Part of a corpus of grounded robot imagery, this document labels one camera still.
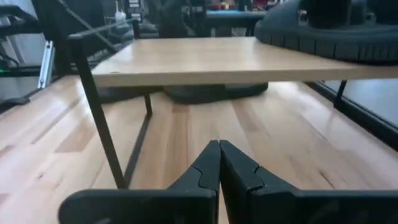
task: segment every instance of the workbench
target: workbench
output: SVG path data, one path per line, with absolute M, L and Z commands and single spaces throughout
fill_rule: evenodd
M 72 52 L 116 184 L 121 189 L 131 181 L 152 116 L 150 96 L 145 96 L 147 115 L 123 174 L 98 99 L 97 86 L 394 78 L 398 71 L 398 67 L 357 65 L 274 47 L 254 37 L 137 40 L 91 71 L 82 45 L 88 35 L 70 36 Z
M 300 189 L 398 187 L 398 154 L 300 82 L 272 82 L 261 96 L 206 105 L 176 105 L 156 93 L 146 97 L 151 113 L 144 97 L 102 107 L 87 94 L 94 81 L 127 86 L 392 78 L 396 67 L 337 62 L 252 38 L 137 40 L 92 72 L 82 65 L 82 80 L 65 77 L 0 116 L 0 223 L 56 223 L 62 200 L 81 189 L 167 188 L 211 139 L 231 141 Z M 141 152 L 134 172 L 128 183 L 119 176 L 117 185 L 113 171 L 126 175 L 132 145 Z M 219 223 L 227 223 L 222 201 L 221 194 Z

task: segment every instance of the black equipment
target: black equipment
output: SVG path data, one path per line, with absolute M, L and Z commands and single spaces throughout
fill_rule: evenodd
M 261 42 L 322 57 L 398 63 L 397 1 L 289 0 L 256 24 Z
M 84 190 L 59 210 L 61 224 L 209 223 L 218 219 L 218 141 L 210 141 L 188 170 L 166 190 Z
M 42 32 L 37 19 L 29 13 L 23 11 L 19 6 L 0 6 L 0 17 L 6 17 L 10 22 L 10 24 L 4 24 L 0 26 L 0 38 L 10 35 L 39 34 Z M 17 60 L 6 55 L 5 53 L 0 53 L 0 57 L 0 78 L 36 76 L 40 72 L 38 67 L 20 65 Z M 24 105 L 28 102 L 29 99 L 26 96 L 4 100 L 0 102 L 0 114 L 16 105 Z
M 84 190 L 61 224 L 217 223 L 219 180 L 231 224 L 398 223 L 397 190 L 299 190 L 228 141 L 210 141 L 166 190 Z

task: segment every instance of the black rubber base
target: black rubber base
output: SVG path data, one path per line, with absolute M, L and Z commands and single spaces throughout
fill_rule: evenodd
M 398 62 L 398 26 L 362 24 L 316 29 L 300 24 L 299 1 L 277 6 L 256 24 L 254 36 L 265 44 L 322 57 L 370 64 Z
M 199 85 L 165 87 L 165 94 L 183 105 L 211 103 L 220 100 L 260 95 L 268 89 L 268 83 L 258 85 Z

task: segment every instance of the light wood floor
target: light wood floor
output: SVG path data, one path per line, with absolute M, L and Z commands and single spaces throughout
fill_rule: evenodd
M 398 188 L 398 154 L 304 84 L 271 83 L 258 97 L 198 106 L 156 93 L 152 105 L 132 189 L 168 187 L 210 139 L 231 141 L 301 189 Z M 104 110 L 125 168 L 144 101 Z M 79 79 L 64 78 L 0 115 L 0 223 L 56 223 L 60 202 L 88 188 L 116 186 Z

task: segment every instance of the glass panel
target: glass panel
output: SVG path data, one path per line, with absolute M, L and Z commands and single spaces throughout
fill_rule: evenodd
M 398 79 L 350 80 L 343 96 L 398 126 Z

